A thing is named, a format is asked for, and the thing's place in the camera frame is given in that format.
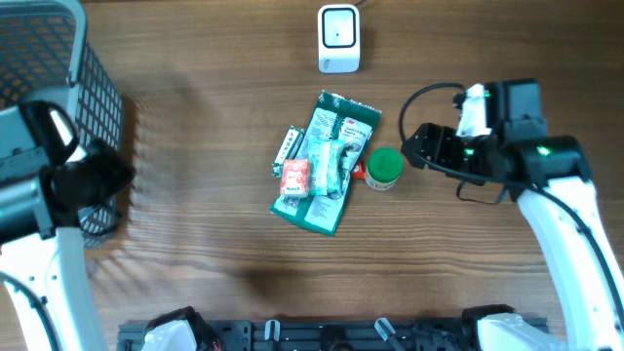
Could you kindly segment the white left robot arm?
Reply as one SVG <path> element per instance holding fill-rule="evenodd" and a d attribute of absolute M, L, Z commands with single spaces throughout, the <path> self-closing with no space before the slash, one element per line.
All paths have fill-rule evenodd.
<path fill-rule="evenodd" d="M 134 176 L 103 140 L 81 148 L 55 103 L 34 100 L 2 111 L 1 283 L 29 349 L 106 349 L 80 212 L 104 209 Z"/>

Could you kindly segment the green lid jar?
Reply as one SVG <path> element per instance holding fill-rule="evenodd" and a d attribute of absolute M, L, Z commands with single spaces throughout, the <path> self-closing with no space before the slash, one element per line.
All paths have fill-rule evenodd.
<path fill-rule="evenodd" d="M 390 147 L 377 148 L 370 155 L 365 182 L 376 191 L 392 188 L 403 172 L 404 159 L 399 151 Z"/>

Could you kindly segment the green white gum pack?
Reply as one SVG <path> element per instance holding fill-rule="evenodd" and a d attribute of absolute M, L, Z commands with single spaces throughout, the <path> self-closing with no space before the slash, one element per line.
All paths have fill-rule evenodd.
<path fill-rule="evenodd" d="M 272 163 L 274 177 L 282 176 L 282 169 L 286 160 L 293 159 L 301 145 L 305 131 L 301 128 L 290 126 L 284 136 L 277 155 Z"/>

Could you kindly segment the green 3M sponge pack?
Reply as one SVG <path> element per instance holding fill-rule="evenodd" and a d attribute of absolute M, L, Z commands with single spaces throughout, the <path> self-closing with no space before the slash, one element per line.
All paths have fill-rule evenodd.
<path fill-rule="evenodd" d="M 378 109 L 337 94 L 321 92 L 308 126 L 298 138 L 293 157 L 305 159 L 312 141 L 344 141 L 337 172 L 339 190 L 303 198 L 281 195 L 270 212 L 298 227 L 334 235 L 350 192 L 351 172 L 363 156 L 380 119 Z"/>

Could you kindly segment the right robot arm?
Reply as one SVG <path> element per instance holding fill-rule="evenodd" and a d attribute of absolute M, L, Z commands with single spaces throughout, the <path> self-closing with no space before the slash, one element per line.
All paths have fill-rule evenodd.
<path fill-rule="evenodd" d="M 620 350 L 623 275 L 605 235 L 593 174 L 578 141 L 544 127 L 469 133 L 432 123 L 399 132 L 409 163 L 463 182 L 502 185 L 535 234 L 565 319 L 566 342 L 514 312 L 477 319 L 482 350 Z"/>

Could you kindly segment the light green tissue pack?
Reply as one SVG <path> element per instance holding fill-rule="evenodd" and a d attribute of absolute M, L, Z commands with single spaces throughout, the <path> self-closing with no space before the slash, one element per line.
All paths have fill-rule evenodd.
<path fill-rule="evenodd" d="M 307 159 L 311 164 L 310 195 L 342 194 L 340 159 L 344 148 L 344 140 L 310 139 L 307 149 Z"/>

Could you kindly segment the red white snack packet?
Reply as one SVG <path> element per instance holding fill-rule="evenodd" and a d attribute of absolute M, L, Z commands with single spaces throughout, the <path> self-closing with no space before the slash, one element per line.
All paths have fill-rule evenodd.
<path fill-rule="evenodd" d="M 309 193 L 310 170 L 307 159 L 286 160 L 282 169 L 280 193 L 286 197 L 306 197 Z"/>

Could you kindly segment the red coffee stick sachet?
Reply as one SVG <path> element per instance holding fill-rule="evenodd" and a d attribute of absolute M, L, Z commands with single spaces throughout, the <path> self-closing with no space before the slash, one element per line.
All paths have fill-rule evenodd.
<path fill-rule="evenodd" d="M 362 161 L 358 161 L 356 163 L 356 165 L 354 166 L 352 172 L 351 172 L 351 176 L 353 178 L 356 179 L 365 179 L 366 178 L 366 171 L 365 171 L 365 167 Z"/>

